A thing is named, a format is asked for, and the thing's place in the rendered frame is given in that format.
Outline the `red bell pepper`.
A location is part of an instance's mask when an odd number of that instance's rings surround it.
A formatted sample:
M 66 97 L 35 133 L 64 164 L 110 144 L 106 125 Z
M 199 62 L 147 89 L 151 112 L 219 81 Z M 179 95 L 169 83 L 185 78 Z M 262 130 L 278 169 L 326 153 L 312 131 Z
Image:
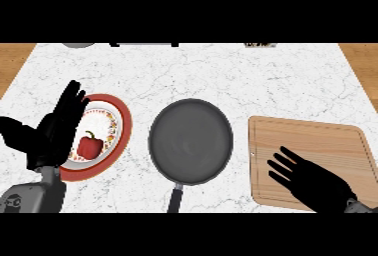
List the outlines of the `red bell pepper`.
M 86 131 L 86 136 L 79 139 L 76 155 L 86 160 L 92 160 L 100 155 L 103 141 L 94 137 L 94 134 Z

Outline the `wooden cutting board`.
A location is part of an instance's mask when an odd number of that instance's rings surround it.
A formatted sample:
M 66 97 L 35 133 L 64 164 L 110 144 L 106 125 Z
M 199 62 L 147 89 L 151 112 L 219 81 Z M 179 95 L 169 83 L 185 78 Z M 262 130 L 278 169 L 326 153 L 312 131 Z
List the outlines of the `wooden cutting board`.
M 363 131 L 355 126 L 250 116 L 247 146 L 250 196 L 258 204 L 306 210 L 268 177 L 267 160 L 284 146 L 345 180 L 366 206 L 378 207 L 378 166 Z

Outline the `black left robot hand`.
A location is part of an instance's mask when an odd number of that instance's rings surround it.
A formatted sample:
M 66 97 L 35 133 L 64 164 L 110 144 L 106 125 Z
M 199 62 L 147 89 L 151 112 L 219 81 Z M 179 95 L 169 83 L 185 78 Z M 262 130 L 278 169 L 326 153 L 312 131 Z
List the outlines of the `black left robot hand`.
M 16 119 L 0 116 L 0 135 L 4 144 L 26 154 L 26 169 L 58 167 L 67 159 L 76 126 L 89 99 L 83 97 L 81 84 L 72 80 L 63 90 L 54 110 L 39 121 L 36 128 Z

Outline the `white patterned plate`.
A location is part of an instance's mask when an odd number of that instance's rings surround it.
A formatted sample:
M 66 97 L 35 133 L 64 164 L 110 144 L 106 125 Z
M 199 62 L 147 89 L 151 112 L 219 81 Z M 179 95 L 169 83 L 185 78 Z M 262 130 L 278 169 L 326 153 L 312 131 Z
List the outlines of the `white patterned plate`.
M 76 155 L 79 139 L 86 136 L 86 131 L 103 141 L 103 148 L 95 159 L 86 160 Z M 63 167 L 72 170 L 94 166 L 106 159 L 115 149 L 122 132 L 122 118 L 116 107 L 104 101 L 91 101 L 85 107 L 81 122 L 76 127 L 75 139 L 69 157 Z

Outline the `grey round object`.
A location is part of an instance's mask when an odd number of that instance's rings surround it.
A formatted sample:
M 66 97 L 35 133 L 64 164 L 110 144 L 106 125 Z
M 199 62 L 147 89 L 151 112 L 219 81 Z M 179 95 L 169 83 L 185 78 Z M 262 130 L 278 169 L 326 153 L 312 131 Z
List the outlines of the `grey round object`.
M 79 48 L 86 48 L 91 45 L 94 45 L 94 43 L 61 43 L 67 48 L 72 49 L 79 49 Z

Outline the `pale appliance with dark feet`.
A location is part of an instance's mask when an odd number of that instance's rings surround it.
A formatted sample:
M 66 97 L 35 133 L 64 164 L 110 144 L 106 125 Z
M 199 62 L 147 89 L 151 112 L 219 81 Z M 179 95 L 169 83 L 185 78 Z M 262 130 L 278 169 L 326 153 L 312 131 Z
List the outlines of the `pale appliance with dark feet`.
M 172 48 L 178 48 L 178 43 L 109 43 L 110 47 L 119 47 L 122 45 L 128 45 L 128 46 L 169 46 Z

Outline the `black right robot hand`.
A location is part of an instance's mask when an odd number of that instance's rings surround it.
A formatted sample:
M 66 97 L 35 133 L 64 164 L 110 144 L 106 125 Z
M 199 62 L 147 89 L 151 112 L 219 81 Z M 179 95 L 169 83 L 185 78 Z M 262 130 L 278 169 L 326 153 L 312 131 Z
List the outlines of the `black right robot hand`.
M 298 201 L 317 213 L 342 213 L 346 201 L 357 196 L 343 179 L 311 161 L 305 160 L 286 147 L 268 160 L 270 178 L 289 190 Z

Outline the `red round placemat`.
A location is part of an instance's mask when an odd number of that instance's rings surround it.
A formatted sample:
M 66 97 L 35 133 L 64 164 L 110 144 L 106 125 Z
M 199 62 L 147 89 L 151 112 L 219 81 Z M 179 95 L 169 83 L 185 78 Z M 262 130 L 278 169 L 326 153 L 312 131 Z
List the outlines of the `red round placemat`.
M 81 181 L 98 175 L 115 163 L 126 147 L 132 123 L 128 107 L 109 94 L 86 96 L 81 122 L 66 162 L 58 167 L 63 181 Z

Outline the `dark grey frying pan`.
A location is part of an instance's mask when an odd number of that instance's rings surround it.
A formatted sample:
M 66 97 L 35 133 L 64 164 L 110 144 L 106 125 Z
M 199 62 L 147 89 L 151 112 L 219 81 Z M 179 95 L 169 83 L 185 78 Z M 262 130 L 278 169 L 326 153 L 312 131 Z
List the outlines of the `dark grey frying pan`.
M 200 99 L 178 100 L 153 120 L 147 146 L 156 170 L 175 183 L 166 212 L 177 213 L 182 187 L 206 183 L 225 168 L 233 150 L 225 115 Z

